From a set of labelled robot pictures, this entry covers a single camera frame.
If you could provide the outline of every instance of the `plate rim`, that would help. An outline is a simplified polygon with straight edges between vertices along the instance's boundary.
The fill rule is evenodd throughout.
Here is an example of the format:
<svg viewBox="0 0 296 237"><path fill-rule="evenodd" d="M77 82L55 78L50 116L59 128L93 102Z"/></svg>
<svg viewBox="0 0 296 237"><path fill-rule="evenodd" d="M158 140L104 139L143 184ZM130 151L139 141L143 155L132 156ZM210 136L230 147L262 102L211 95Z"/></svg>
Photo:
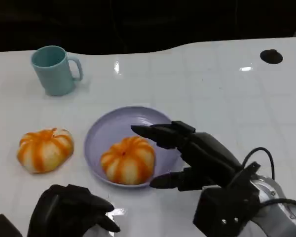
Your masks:
<svg viewBox="0 0 296 237"><path fill-rule="evenodd" d="M152 111L155 111L159 114L161 114L162 116L165 117L165 119L167 119L169 121L169 123L171 123L171 120L168 116L166 116L164 113L158 111L158 110L155 110L153 108L149 108L149 107L146 107L146 106L123 106L123 107L119 107L117 109L114 109L112 111L109 111L107 113L105 113L104 115L102 115L101 117L99 117L92 125L91 127L89 128L86 136L85 136L85 139L84 139L84 143L83 143L83 155L84 155L84 159L86 160L87 164L88 164L88 168L89 170L91 171L91 173L93 175L95 175L97 178L99 178L101 181L104 181L105 183L108 183L108 184L111 184L111 185L114 185L114 186L117 186L117 187L121 187L121 188L142 188L142 187L146 187L149 185L149 182L145 182L145 183L142 183L142 184L135 184L135 185L126 185L126 184L118 184L118 183L114 183L108 179L105 179L103 177L101 177L97 172L95 172L93 169L92 169L92 165L90 164L90 161L89 159L87 158L87 155L86 155L86 143L87 143L87 140L89 139L90 137L90 132L92 130L93 127L95 127L98 123L100 123L103 119L105 119L105 117L107 117L108 115L110 114L113 114L113 113L116 113L116 111L119 111L119 110L125 110L125 109L146 109L146 110L152 110Z"/></svg>

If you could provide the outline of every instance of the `orange striped bun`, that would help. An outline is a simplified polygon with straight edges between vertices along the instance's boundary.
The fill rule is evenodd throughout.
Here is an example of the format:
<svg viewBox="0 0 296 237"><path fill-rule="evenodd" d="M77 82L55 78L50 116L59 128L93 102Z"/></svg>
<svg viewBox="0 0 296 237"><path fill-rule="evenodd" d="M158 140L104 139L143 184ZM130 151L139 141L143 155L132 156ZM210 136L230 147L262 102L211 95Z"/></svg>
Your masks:
<svg viewBox="0 0 296 237"><path fill-rule="evenodd" d="M17 158L31 173L54 170L74 152L71 134L57 128L27 133L19 146Z"/></svg>
<svg viewBox="0 0 296 237"><path fill-rule="evenodd" d="M101 156L108 179L119 184L142 184L153 174L155 153L143 138L127 137Z"/></svg>

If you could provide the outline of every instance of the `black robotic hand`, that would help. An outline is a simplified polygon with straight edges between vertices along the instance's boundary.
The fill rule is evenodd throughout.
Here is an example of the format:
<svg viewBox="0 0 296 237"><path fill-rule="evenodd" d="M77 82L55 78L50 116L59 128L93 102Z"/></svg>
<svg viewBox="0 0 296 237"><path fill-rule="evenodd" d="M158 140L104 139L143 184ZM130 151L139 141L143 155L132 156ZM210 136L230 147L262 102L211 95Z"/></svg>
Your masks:
<svg viewBox="0 0 296 237"><path fill-rule="evenodd" d="M53 185L38 200L28 237L82 237L95 225L119 232L120 228L106 216L113 210L112 204L87 188Z"/></svg>
<svg viewBox="0 0 296 237"><path fill-rule="evenodd" d="M150 186L179 191L198 190L203 186L228 185L242 169L240 162L219 141L208 133L195 133L195 128L181 122L131 126L132 130L165 149L177 148L182 159L191 167L182 172L156 177Z"/></svg>

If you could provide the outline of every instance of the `white tiled tabletop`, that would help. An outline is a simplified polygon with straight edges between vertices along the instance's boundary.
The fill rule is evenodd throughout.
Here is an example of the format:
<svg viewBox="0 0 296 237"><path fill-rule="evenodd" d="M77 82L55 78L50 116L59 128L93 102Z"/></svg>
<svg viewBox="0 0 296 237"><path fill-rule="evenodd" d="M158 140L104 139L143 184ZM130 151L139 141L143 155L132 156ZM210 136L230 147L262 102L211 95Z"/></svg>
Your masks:
<svg viewBox="0 0 296 237"><path fill-rule="evenodd" d="M277 49L282 63L260 60ZM52 184L85 186L125 210L116 237L199 237L192 224L200 191L121 190L95 179L83 157L90 126L127 105L156 108L214 135L240 161L254 147L273 154L276 178L296 199L296 38L200 42L132 55L77 55L85 78L63 97L49 97L31 68L31 51L0 53L0 214L26 236L41 193ZM64 127L74 155L56 172L27 173L16 159L18 141L30 131ZM267 157L254 156L270 175ZM242 237L264 236L249 225Z"/></svg>

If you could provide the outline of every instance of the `purple plate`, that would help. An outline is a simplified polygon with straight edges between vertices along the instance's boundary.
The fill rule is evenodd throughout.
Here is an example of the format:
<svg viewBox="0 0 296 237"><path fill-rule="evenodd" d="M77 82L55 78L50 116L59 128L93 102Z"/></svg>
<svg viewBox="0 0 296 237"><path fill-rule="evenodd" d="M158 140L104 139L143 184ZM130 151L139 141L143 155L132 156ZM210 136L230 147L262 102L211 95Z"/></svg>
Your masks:
<svg viewBox="0 0 296 237"><path fill-rule="evenodd" d="M101 180L126 188L139 188L149 185L153 177L170 172L180 157L177 150L165 150L157 147L156 143L148 140L156 153L154 174L148 182L139 185L124 185L109 181L100 165L103 152L114 143L125 137L135 136L130 125L152 125L156 123L170 123L164 114L145 107L122 107L113 110L99 118L90 128L84 141L84 156L92 173Z"/></svg>

